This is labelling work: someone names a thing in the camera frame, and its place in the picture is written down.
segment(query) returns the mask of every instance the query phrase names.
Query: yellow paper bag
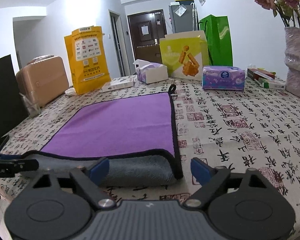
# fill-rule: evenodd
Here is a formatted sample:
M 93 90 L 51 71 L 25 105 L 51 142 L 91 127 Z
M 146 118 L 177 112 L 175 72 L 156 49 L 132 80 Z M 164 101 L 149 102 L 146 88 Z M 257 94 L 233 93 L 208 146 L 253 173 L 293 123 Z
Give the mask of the yellow paper bag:
M 165 35 L 160 39 L 160 51 L 170 77 L 202 80 L 202 68 L 209 65 L 204 31 Z
M 111 81 L 100 26 L 80 28 L 65 37 L 72 82 L 78 95 Z

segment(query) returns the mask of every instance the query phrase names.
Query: tablecloth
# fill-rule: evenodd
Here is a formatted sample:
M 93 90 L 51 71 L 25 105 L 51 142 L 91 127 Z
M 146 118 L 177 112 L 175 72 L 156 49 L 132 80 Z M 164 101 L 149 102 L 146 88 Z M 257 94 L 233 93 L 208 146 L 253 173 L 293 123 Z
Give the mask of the tablecloth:
M 299 236 L 300 98 L 285 90 L 263 89 L 249 78 L 242 92 L 203 91 L 198 81 L 169 78 L 150 85 L 137 81 L 135 87 L 106 93 L 62 95 L 46 106 L 41 115 L 26 119 L 13 129 L 1 153 L 23 154 L 28 150 L 40 150 L 85 105 L 167 91 L 172 83 L 177 86 L 173 100 L 184 178 L 171 186 L 108 187 L 104 191 L 117 201 L 178 199 L 183 202 L 200 188 L 190 171 L 193 157 L 212 167 L 226 166 L 234 172 L 245 172 L 254 167 L 293 206 L 296 223 L 290 239 Z M 28 182 L 20 175 L 0 179 L 0 193 L 11 201 Z

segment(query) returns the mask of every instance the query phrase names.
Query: dark brown door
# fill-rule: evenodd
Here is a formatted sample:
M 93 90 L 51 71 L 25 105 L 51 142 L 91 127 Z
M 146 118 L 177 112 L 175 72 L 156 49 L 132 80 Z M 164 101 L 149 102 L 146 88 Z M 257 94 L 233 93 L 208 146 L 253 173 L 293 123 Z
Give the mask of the dark brown door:
M 167 34 L 163 10 L 129 15 L 128 20 L 135 58 L 162 63 L 159 43 Z

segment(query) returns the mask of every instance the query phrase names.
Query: black monitor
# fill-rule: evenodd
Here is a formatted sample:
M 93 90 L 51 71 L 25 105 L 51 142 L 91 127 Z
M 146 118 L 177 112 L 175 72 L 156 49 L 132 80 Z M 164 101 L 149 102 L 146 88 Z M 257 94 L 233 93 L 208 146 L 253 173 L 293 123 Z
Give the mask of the black monitor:
M 0 138 L 28 117 L 19 95 L 11 55 L 0 58 Z

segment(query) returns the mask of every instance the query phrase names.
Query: round disc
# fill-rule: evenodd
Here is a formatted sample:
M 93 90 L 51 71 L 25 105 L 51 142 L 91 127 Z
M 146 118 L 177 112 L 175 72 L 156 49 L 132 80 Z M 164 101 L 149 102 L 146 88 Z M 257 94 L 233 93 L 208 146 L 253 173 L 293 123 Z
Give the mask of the round disc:
M 83 198 L 43 188 L 17 197 L 5 212 L 5 223 L 20 239 L 60 240 L 79 232 L 90 217 L 90 206 Z
M 265 189 L 222 195 L 208 208 L 218 231 L 240 240 L 274 240 L 290 233 L 295 214 L 283 198 Z

